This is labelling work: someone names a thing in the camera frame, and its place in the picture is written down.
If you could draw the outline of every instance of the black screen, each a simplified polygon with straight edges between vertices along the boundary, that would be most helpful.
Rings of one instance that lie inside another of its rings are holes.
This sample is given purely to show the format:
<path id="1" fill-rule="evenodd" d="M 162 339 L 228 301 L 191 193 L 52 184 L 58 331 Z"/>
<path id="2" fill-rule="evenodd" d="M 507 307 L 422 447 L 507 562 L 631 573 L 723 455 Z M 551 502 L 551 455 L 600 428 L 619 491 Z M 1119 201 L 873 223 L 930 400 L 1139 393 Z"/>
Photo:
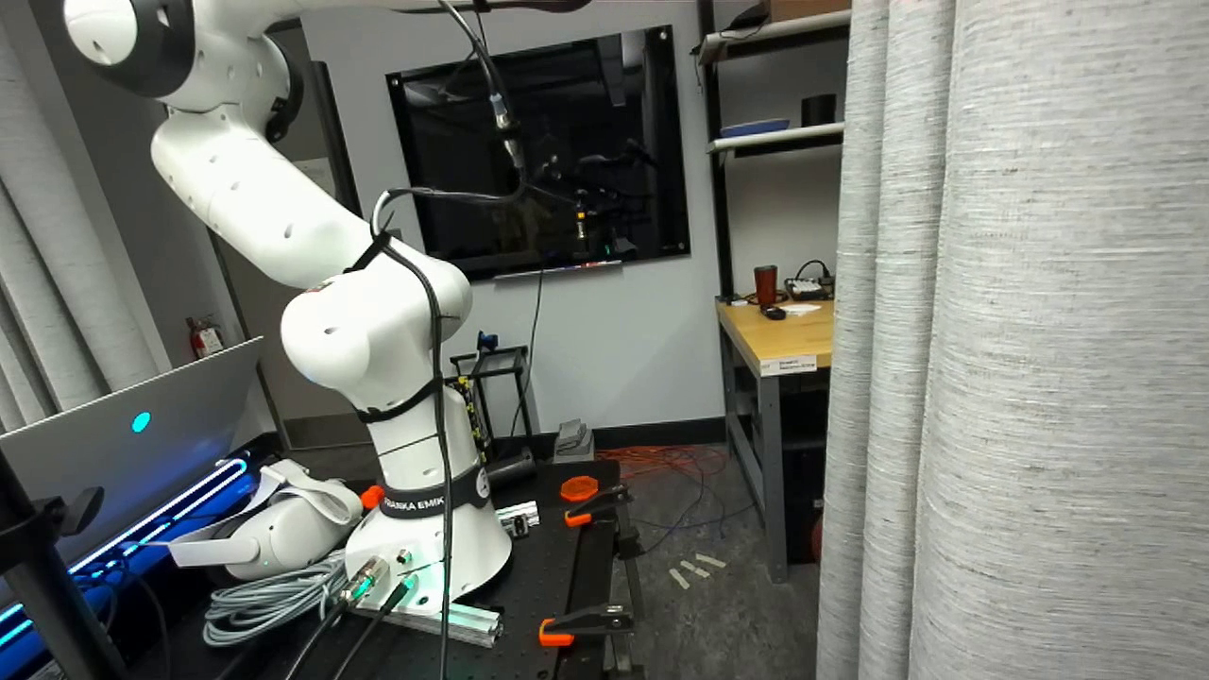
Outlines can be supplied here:
<path id="1" fill-rule="evenodd" d="M 415 201 L 426 254 L 473 281 L 688 254 L 672 25 L 495 58 L 531 193 Z M 385 78 L 415 184 L 516 193 L 475 62 Z"/>

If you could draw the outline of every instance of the gray curtain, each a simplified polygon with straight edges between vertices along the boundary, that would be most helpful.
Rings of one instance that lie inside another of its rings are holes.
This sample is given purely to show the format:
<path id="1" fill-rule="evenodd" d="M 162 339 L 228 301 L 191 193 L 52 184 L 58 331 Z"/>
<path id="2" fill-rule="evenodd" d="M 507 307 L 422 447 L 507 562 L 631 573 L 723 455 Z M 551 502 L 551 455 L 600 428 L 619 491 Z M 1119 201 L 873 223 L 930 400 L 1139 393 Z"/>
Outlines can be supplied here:
<path id="1" fill-rule="evenodd" d="M 856 0 L 823 680 L 1209 674 L 1204 65 L 1204 0 Z"/>
<path id="2" fill-rule="evenodd" d="M 0 25 L 0 417 L 19 428 L 144 380 L 157 359 L 9 31 Z"/>

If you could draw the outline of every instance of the gray floor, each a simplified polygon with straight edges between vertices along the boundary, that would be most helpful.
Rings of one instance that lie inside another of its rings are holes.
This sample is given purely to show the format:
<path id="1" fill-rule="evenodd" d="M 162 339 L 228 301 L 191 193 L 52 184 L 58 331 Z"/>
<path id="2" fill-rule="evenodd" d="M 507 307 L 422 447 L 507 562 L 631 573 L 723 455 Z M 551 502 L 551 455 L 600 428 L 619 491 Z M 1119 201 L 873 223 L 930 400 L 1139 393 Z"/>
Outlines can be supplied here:
<path id="1" fill-rule="evenodd" d="M 760 514 L 727 447 L 649 447 L 606 455 L 624 466 L 637 520 L 645 544 L 645 616 L 631 655 L 649 680 L 805 680 L 817 660 L 817 568 L 775 582 L 765 562 Z M 669 568 L 718 557 L 727 569 L 688 579 Z"/>

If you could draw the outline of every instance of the desk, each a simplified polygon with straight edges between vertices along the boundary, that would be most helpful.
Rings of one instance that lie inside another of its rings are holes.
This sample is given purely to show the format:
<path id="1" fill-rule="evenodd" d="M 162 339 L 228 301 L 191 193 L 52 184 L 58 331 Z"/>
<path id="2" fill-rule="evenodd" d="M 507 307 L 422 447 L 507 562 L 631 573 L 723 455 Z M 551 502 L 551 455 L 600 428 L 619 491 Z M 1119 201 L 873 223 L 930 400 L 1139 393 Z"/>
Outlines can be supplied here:
<path id="1" fill-rule="evenodd" d="M 718 307 L 727 442 L 746 466 L 749 487 L 765 514 L 769 562 L 775 573 L 789 569 L 785 451 L 799 447 L 823 455 L 820 428 L 799 428 L 799 421 L 783 421 L 785 379 L 809 379 L 809 388 L 828 388 L 837 307 L 817 307 L 817 315 L 785 321 L 769 321 L 757 307 Z"/>
<path id="2" fill-rule="evenodd" d="M 600 680 L 606 641 L 582 638 L 570 655 L 561 655 L 561 656 L 538 647 L 538 622 L 545 616 L 609 602 L 609 579 L 614 579 L 609 519 L 600 519 L 582 533 L 569 533 L 555 502 L 561 482 L 579 471 L 594 471 L 600 487 L 619 481 L 614 461 L 551 466 L 551 470 L 540 470 L 535 487 L 495 496 L 501 505 L 517 500 L 538 500 L 540 529 L 516 539 L 512 568 L 488 591 L 470 598 L 470 603 L 501 609 L 507 632 L 501 636 L 495 648 L 451 641 L 451 680 Z M 250 647 L 207 648 L 201 647 L 201 613 L 193 609 L 171 632 L 178 676 L 183 680 L 193 680 L 193 676 L 198 680 L 217 680 L 217 676 L 281 680 L 293 670 L 314 622 L 319 621 L 305 616 Z M 347 647 L 359 638 L 359 632 L 362 632 L 359 616 L 328 632 L 298 676 L 328 680 L 341 656 L 347 655 Z M 144 655 L 134 660 L 129 676 L 158 680 L 162 656 L 158 656 L 157 636 L 140 636 L 140 641 L 144 641 Z M 438 660 L 436 636 L 380 627 L 373 638 L 354 656 L 354 666 L 347 670 L 347 676 L 381 676 L 381 680 L 436 676 L 436 660 Z"/>

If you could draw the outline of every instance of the television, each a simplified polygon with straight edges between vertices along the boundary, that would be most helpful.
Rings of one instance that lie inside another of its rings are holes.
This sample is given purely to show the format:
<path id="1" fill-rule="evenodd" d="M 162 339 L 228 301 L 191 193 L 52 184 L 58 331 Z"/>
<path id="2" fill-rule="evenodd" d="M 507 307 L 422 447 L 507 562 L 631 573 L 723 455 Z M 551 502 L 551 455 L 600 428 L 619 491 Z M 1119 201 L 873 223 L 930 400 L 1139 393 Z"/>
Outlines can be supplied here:
<path id="1" fill-rule="evenodd" d="M 495 53 L 531 193 L 415 196 L 422 251 L 470 281 L 688 254 L 672 25 Z M 480 65 L 385 76 L 411 184 L 516 193 Z"/>

